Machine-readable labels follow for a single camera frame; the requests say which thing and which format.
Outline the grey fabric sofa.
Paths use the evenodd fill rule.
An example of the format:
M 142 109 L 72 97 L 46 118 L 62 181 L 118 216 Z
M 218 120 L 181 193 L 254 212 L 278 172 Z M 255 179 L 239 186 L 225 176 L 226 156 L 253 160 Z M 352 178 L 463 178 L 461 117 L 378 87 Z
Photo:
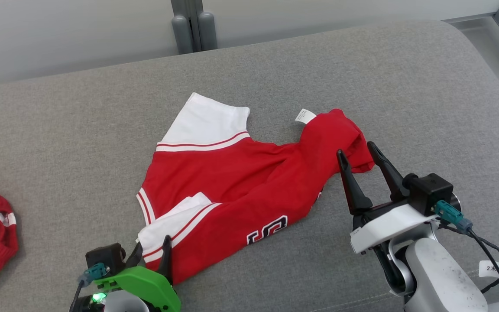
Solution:
M 0 312 L 68 312 L 85 253 L 144 227 L 136 193 L 193 93 L 249 107 L 251 137 L 296 141 L 302 109 L 340 108 L 402 172 L 455 186 L 499 246 L 499 79 L 455 27 L 357 26 L 0 85 L 0 195 L 19 251 Z

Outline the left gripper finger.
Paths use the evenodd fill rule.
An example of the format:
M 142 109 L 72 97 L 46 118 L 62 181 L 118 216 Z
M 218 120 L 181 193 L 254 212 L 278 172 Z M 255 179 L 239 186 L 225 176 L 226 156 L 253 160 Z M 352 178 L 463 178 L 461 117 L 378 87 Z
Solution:
M 137 243 L 130 254 L 128 259 L 125 261 L 125 268 L 133 268 L 141 263 L 143 260 L 143 248 L 141 243 Z
M 172 278 L 172 237 L 170 235 L 165 236 L 161 251 L 161 261 L 156 272 L 164 276 L 172 286 L 174 279 Z

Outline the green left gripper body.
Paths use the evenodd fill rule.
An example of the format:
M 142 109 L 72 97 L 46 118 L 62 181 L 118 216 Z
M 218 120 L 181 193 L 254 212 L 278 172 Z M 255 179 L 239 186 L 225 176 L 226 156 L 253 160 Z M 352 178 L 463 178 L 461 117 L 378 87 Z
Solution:
M 126 268 L 116 275 L 95 279 L 103 292 L 120 288 L 143 302 L 153 306 L 157 312 L 181 312 L 181 301 L 168 279 L 156 271 L 142 266 Z

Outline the grey partition post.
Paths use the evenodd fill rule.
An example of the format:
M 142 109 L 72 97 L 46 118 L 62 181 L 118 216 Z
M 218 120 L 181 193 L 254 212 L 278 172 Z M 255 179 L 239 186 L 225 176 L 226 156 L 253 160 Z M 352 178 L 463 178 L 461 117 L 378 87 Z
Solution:
M 217 49 L 214 15 L 203 8 L 203 0 L 170 0 L 172 29 L 179 55 Z

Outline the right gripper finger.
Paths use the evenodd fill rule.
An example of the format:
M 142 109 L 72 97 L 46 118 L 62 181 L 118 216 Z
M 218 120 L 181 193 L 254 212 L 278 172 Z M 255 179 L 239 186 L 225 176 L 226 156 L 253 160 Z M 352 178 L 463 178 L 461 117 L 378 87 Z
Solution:
M 349 213 L 351 215 L 362 215 L 373 207 L 373 203 L 364 195 L 352 174 L 349 160 L 340 149 L 337 152 L 337 158 Z
M 392 201 L 404 200 L 409 196 L 409 190 L 403 185 L 403 176 L 392 165 L 392 162 L 384 156 L 380 148 L 372 142 L 367 142 L 369 153 L 372 156 L 373 162 L 381 169 L 382 175 L 386 180 L 386 184 L 390 190 L 390 199 Z

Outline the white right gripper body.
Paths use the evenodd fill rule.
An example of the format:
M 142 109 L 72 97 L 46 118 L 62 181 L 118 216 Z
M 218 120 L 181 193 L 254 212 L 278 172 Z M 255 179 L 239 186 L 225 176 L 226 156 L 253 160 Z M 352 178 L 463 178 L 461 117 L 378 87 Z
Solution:
M 355 228 L 350 233 L 350 243 L 353 252 L 357 254 L 435 219 L 433 215 L 422 215 L 410 204 L 394 207 L 364 225 L 361 225 L 362 217 L 362 215 L 353 217 Z

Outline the red white basketball jersey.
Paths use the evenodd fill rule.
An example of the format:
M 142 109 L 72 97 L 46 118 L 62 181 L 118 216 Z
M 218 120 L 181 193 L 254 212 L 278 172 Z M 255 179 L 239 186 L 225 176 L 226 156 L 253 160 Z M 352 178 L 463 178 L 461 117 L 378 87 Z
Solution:
M 301 110 L 299 141 L 255 141 L 247 107 L 192 93 L 158 142 L 136 199 L 142 257 L 157 270 L 170 237 L 172 281 L 181 283 L 244 247 L 305 218 L 326 182 L 374 167 L 362 131 L 342 110 Z

